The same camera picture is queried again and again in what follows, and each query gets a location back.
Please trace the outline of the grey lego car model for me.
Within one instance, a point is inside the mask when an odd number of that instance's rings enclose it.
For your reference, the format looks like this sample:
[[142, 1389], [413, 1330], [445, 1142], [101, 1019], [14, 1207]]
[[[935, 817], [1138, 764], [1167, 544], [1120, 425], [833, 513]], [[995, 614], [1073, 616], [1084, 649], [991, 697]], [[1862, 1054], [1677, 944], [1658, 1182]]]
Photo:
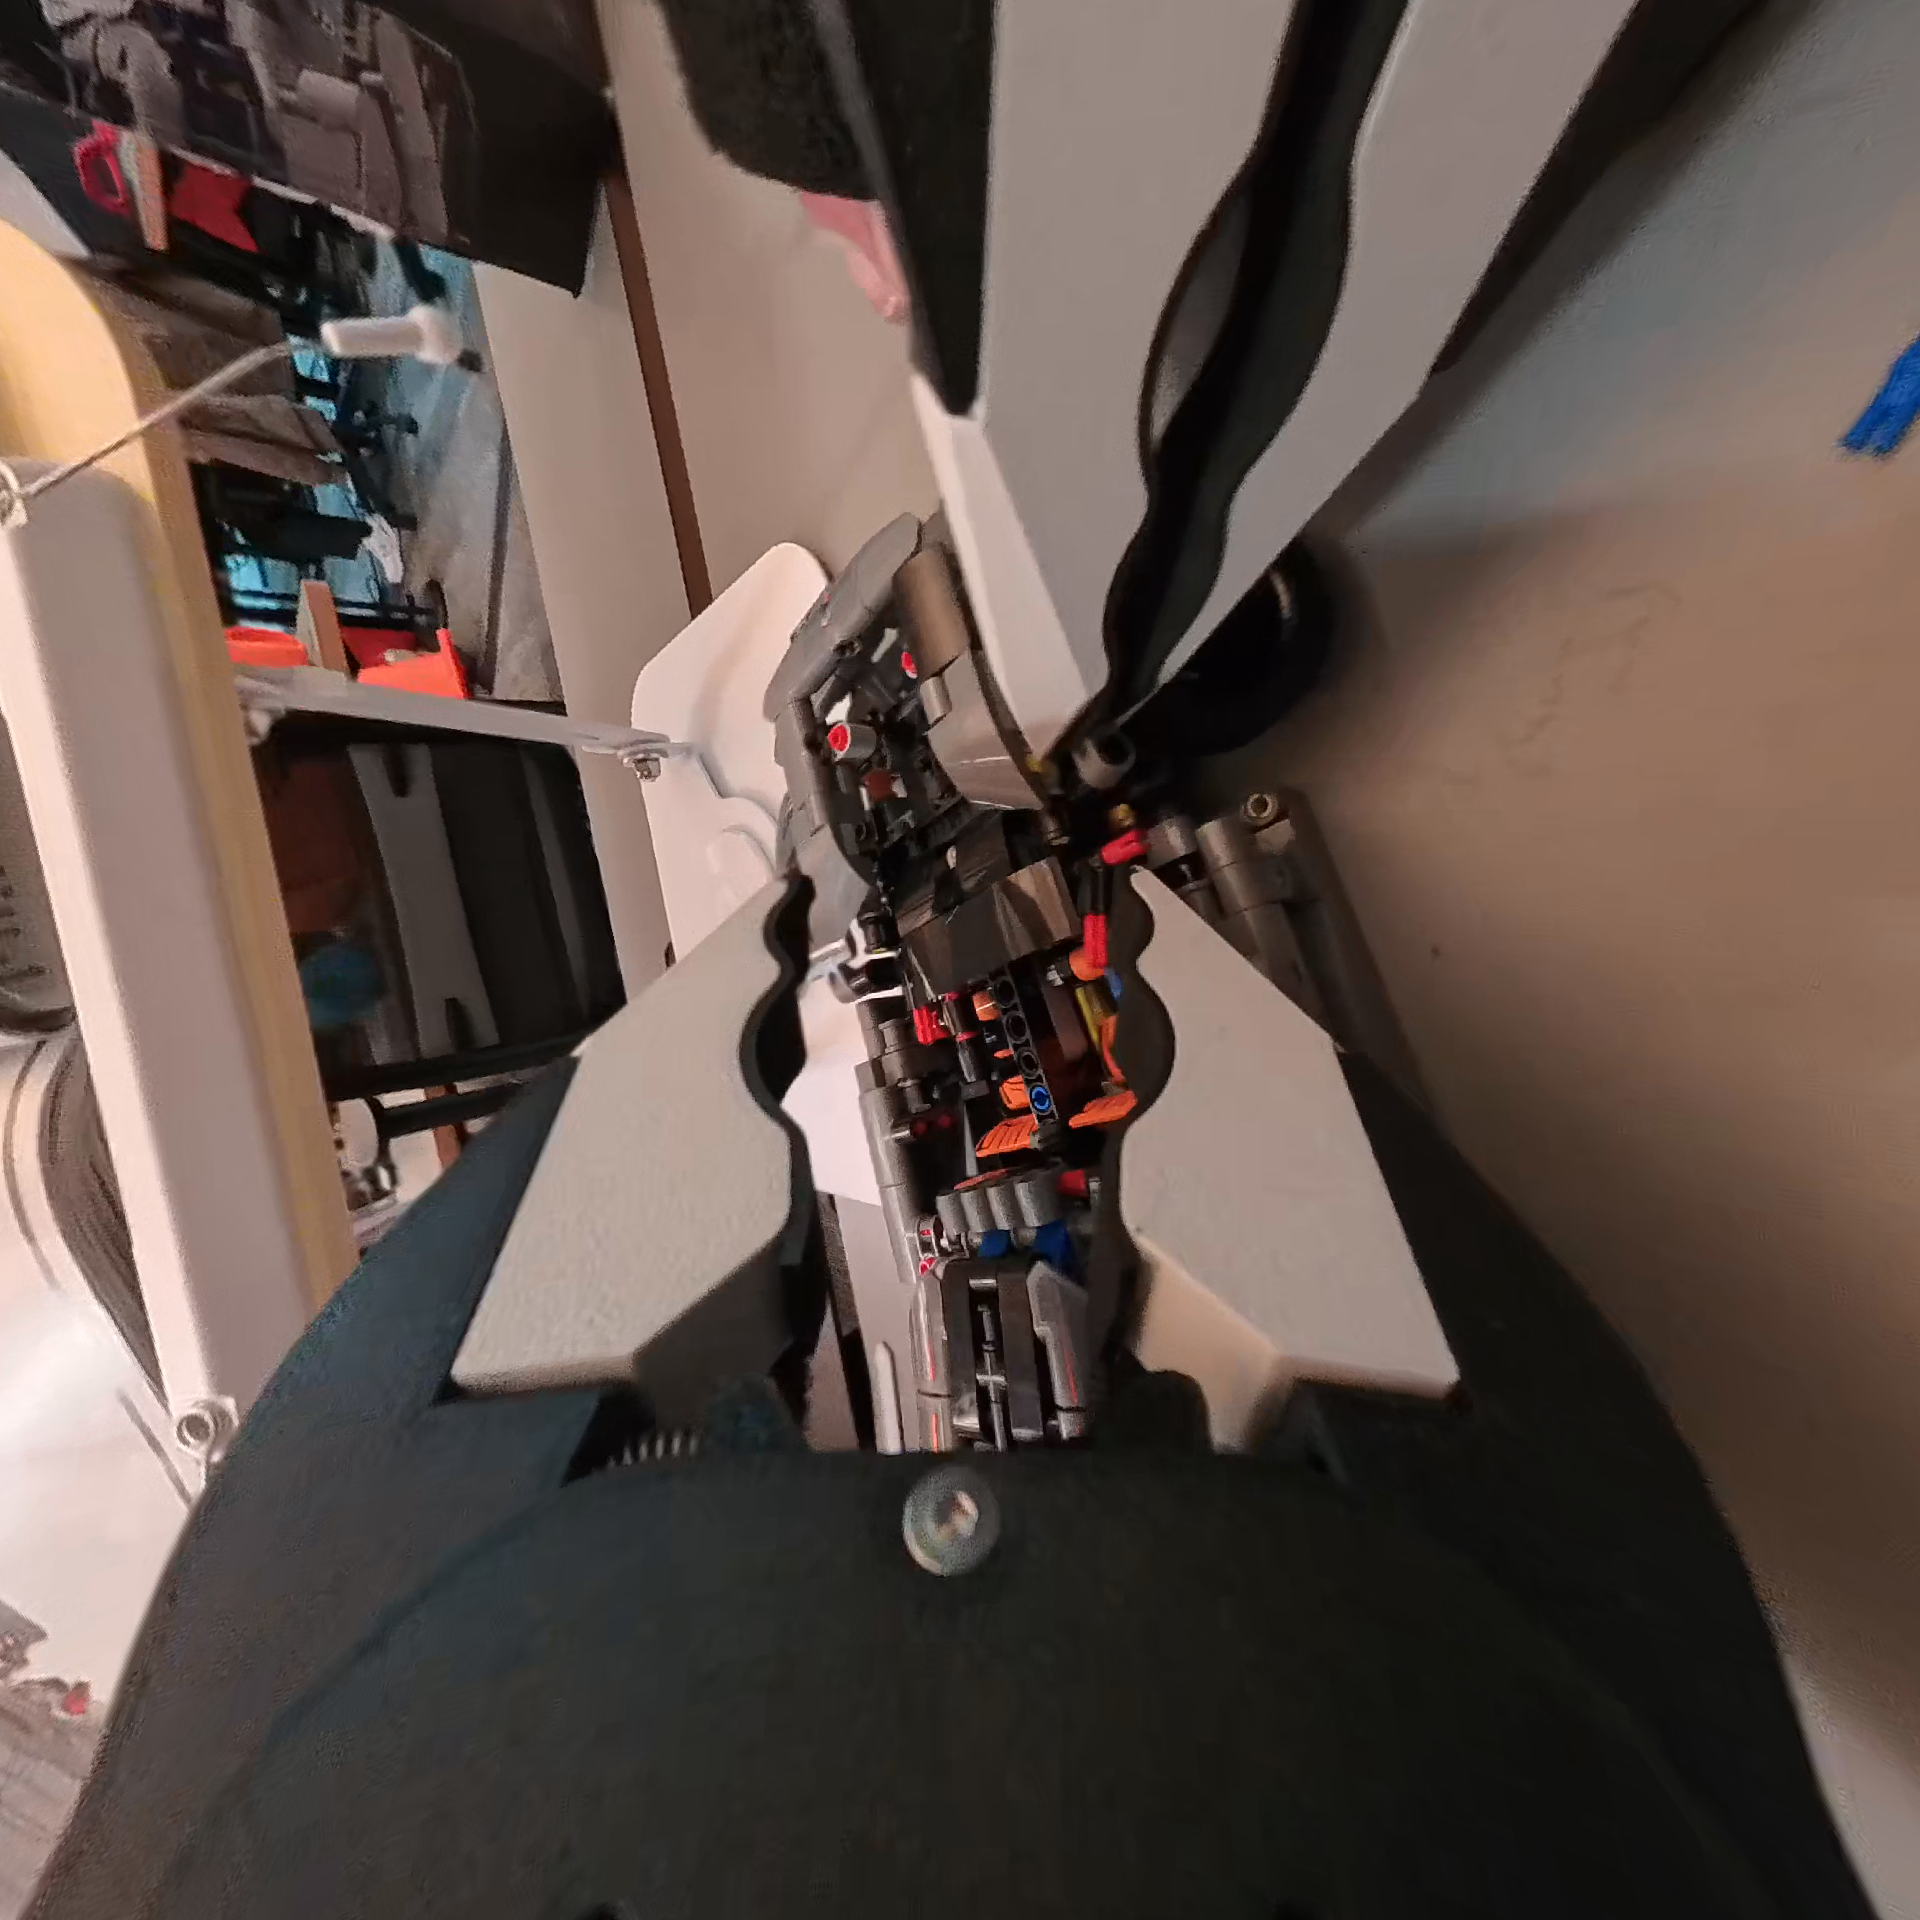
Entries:
[[854, 854], [842, 929], [896, 957], [906, 988], [860, 1108], [935, 1452], [1070, 1442], [1090, 1422], [1102, 1163], [1138, 1104], [1116, 1066], [1120, 878], [1170, 883], [1336, 1042], [1363, 1038], [1316, 833], [1279, 791], [1197, 820], [1181, 782], [1295, 708], [1331, 638], [1331, 579], [1292, 543], [1147, 701], [1113, 803], [1034, 791], [945, 521], [885, 521], [791, 638], [764, 700], [786, 794], [827, 770], [824, 851]]

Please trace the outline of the orange box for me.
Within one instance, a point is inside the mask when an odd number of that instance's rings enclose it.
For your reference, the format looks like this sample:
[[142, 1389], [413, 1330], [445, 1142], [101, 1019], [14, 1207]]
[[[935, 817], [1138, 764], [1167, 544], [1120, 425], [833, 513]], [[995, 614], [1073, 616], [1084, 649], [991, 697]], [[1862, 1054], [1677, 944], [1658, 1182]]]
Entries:
[[[281, 628], [231, 625], [225, 635], [230, 660], [237, 671], [301, 671], [319, 664], [296, 635]], [[446, 628], [437, 628], [428, 642], [417, 635], [388, 628], [343, 628], [343, 652], [346, 665], [341, 674], [382, 689], [457, 701], [474, 697], [467, 660]]]

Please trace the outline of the black shelf unit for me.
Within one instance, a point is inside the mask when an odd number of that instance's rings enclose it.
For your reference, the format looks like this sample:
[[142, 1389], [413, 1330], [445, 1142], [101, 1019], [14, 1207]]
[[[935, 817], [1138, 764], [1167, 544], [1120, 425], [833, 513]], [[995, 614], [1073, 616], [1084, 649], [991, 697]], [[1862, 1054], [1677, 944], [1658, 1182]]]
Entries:
[[[561, 720], [506, 410], [474, 280], [445, 260], [474, 358], [346, 364], [303, 344], [301, 478], [200, 457], [222, 614], [343, 655], [343, 628], [446, 628], [469, 701]], [[621, 1008], [611, 905], [564, 746], [446, 725], [259, 722], [266, 806], [319, 1086], [376, 1110], [491, 1112]]]

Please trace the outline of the blue lego pin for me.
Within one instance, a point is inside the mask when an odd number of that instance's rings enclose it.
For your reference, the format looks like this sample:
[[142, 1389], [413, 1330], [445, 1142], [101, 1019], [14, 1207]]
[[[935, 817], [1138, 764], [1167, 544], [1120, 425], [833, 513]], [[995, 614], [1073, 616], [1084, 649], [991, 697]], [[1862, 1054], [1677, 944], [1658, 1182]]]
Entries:
[[1888, 459], [1906, 443], [1917, 425], [1917, 364], [1920, 340], [1910, 340], [1910, 345], [1888, 367], [1885, 381], [1856, 425], [1846, 428], [1840, 450], [1857, 459]]

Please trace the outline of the black lego set box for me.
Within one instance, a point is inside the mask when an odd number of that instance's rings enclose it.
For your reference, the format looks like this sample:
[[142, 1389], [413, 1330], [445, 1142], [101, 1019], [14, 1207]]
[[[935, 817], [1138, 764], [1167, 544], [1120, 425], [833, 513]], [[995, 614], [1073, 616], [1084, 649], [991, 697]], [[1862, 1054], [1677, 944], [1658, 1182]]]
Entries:
[[89, 251], [333, 222], [576, 298], [615, 144], [592, 2], [2, 2], [2, 160]]

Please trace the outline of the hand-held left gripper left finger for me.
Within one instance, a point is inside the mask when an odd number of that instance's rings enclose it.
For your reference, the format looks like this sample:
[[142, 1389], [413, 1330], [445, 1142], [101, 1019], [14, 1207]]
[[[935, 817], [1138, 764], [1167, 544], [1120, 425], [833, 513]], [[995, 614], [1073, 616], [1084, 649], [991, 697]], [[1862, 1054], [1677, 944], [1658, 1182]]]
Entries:
[[464, 1394], [611, 1383], [690, 1427], [799, 1341], [809, 909], [809, 878], [769, 883], [577, 1048], [452, 1361]]

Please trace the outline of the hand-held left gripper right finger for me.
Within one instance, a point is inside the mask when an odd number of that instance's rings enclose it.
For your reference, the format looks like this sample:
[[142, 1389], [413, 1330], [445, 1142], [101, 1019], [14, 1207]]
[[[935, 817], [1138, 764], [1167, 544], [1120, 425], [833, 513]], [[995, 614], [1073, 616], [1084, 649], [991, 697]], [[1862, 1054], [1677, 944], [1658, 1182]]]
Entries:
[[1142, 868], [1113, 964], [1138, 1104], [1088, 1281], [1094, 1442], [1254, 1452], [1316, 1397], [1448, 1416], [1460, 1361], [1338, 1042]]

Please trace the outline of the person's right hand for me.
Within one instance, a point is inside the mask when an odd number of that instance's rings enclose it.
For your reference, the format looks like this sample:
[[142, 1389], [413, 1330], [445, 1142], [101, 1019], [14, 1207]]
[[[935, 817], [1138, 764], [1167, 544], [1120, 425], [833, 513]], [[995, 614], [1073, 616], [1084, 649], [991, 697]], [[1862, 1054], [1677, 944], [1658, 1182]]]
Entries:
[[906, 328], [912, 319], [912, 289], [888, 220], [880, 204], [842, 198], [831, 193], [799, 193], [802, 216], [842, 255], [861, 298], [885, 322]]

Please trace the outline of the white book stand ledge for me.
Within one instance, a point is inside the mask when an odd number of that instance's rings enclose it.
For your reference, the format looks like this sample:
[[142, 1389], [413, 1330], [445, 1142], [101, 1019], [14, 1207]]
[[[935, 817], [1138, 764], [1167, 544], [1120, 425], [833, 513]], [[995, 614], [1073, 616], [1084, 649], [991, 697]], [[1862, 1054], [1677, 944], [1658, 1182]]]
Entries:
[[357, 1249], [222, 625], [118, 475], [2, 528], [2, 722], [166, 1423], [216, 1461]]

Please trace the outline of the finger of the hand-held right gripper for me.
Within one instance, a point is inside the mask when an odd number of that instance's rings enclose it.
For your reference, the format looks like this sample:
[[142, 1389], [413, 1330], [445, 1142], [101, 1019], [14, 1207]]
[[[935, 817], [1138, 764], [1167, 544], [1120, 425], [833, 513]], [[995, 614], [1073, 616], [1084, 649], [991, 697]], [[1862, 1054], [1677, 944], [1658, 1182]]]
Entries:
[[999, 2], [978, 398], [914, 406], [993, 679], [1031, 746], [1107, 681], [1167, 302], [1249, 164], [1292, 2]]
[[1292, 6], [1252, 154], [1154, 340], [1113, 725], [1411, 410], [1630, 11]]

